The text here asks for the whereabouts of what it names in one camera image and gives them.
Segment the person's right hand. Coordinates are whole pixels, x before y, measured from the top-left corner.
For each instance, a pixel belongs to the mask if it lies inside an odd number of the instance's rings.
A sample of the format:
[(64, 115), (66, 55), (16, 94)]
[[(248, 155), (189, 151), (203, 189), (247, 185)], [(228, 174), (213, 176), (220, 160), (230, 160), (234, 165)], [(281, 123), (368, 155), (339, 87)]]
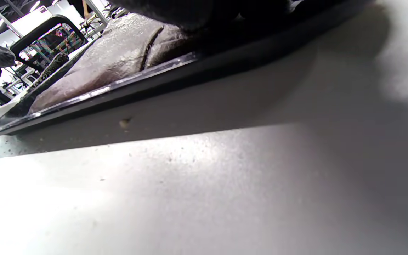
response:
[(253, 23), (307, 16), (334, 5), (335, 0), (112, 0), (111, 3), (185, 31), (229, 23), (241, 16)]

